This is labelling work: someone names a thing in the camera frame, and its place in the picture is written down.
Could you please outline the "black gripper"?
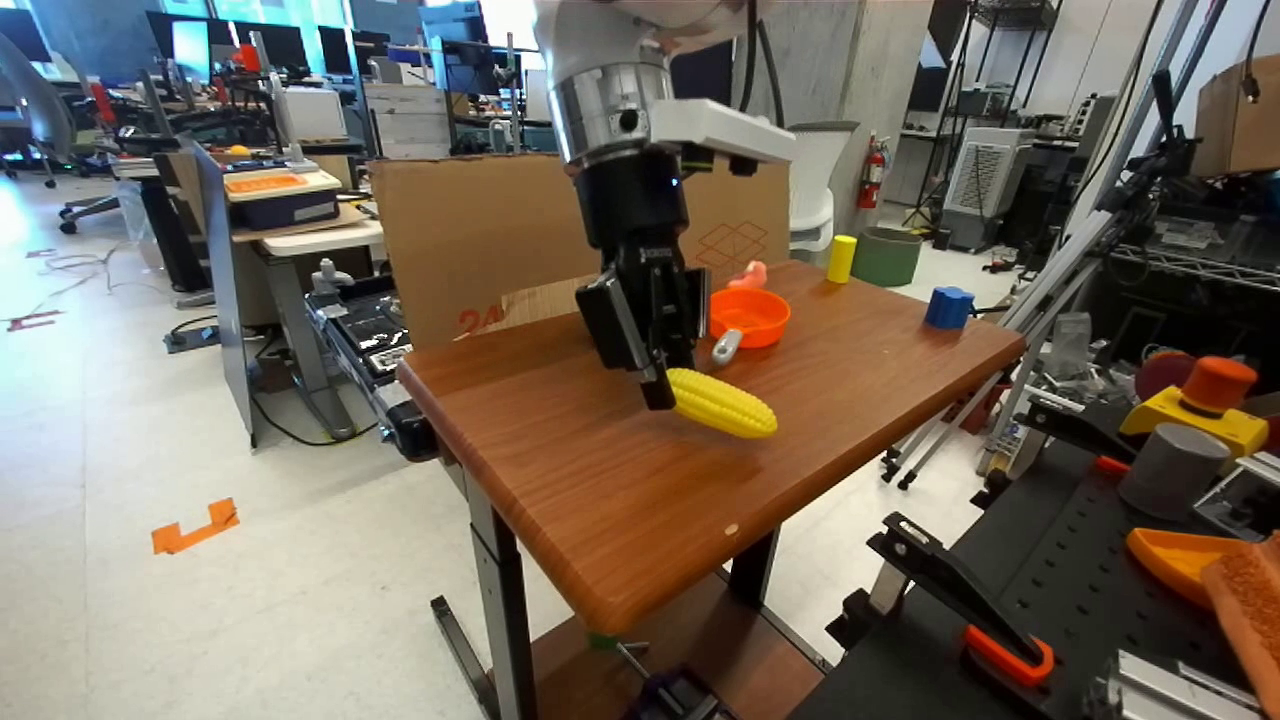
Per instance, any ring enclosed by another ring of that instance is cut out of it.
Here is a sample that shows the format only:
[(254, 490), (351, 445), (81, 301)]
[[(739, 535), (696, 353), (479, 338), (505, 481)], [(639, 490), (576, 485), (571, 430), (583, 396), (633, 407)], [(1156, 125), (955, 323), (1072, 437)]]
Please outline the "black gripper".
[(599, 273), (576, 292), (603, 367), (639, 373), (645, 406), (675, 407), (667, 373), (690, 367), (703, 332), (707, 273), (681, 251), (688, 227), (681, 164), (633, 154), (571, 171)]

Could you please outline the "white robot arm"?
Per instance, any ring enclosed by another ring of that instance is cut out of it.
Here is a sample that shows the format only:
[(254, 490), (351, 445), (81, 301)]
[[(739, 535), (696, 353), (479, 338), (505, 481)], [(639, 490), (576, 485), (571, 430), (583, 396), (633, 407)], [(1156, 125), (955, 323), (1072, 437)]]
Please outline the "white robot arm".
[(670, 59), (757, 37), (771, 0), (534, 0), (534, 50), (580, 226), (599, 273), (576, 307), (603, 367), (670, 407), (670, 367), (703, 332), (707, 273), (681, 251), (685, 178), (722, 155), (736, 171), (786, 161), (797, 135), (743, 107), (681, 96)]

